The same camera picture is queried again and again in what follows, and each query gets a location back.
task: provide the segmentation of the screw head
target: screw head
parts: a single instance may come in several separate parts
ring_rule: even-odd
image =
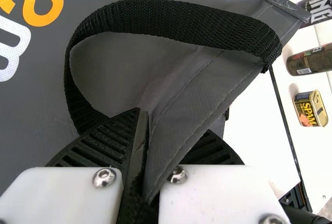
[[[285,224],[278,215],[268,215],[259,221],[259,224]]]
[[[168,181],[173,184],[183,184],[188,178],[188,173],[182,166],[178,165],[168,177]]]
[[[103,168],[98,170],[93,178],[92,182],[98,188],[104,188],[109,185],[112,185],[116,179],[116,172],[109,168]]]

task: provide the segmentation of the spam can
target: spam can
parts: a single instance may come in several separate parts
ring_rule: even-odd
[[[324,127],[328,117],[318,90],[298,93],[294,96],[297,117],[303,127]]]

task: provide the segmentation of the white surface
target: white surface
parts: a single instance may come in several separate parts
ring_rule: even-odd
[[[322,35],[325,38],[331,33]],[[285,110],[290,134],[298,157],[308,197],[317,213],[332,196],[330,156],[332,153],[332,124],[324,128],[305,128],[299,124],[292,98],[297,92],[318,89],[328,115],[332,114],[332,94],[326,73],[293,77],[288,74],[285,61],[288,56],[319,46],[315,27],[300,29],[283,49],[282,56],[273,64],[273,70]]]
[[[159,224],[253,224],[268,214],[289,220],[266,177],[241,165],[184,165],[183,184],[160,191]]]
[[[96,188],[100,168],[38,167],[24,171],[0,198],[0,219],[8,224],[116,223],[123,191],[114,183]]]
[[[269,72],[231,105],[224,140],[246,165],[267,174],[278,199],[300,182]]]

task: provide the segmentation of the webbing strap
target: webbing strap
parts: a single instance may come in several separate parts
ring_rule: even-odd
[[[262,59],[263,73],[282,51],[274,30],[244,15],[167,0],[124,0],[106,5],[77,27],[65,54],[65,95],[79,134],[109,118],[93,109],[76,87],[70,70],[70,51],[85,38],[103,32],[161,36],[189,44],[246,51]]]

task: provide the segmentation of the gray bag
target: gray bag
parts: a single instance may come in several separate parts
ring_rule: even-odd
[[[37,0],[36,12],[49,6]],[[0,15],[25,24],[19,7]],[[0,172],[6,175],[0,192],[21,171],[44,165],[77,137],[62,84],[73,33],[66,57],[71,55],[74,80],[65,74],[66,89],[75,97],[80,91],[97,110],[85,102],[79,108],[67,92],[72,118],[75,109],[87,113],[76,128],[81,134],[106,116],[135,107],[147,111],[144,196],[150,202],[184,155],[267,70],[309,16],[287,0],[64,0],[54,22],[29,26],[31,41],[18,70],[0,82]],[[69,69],[69,60],[65,66]]]

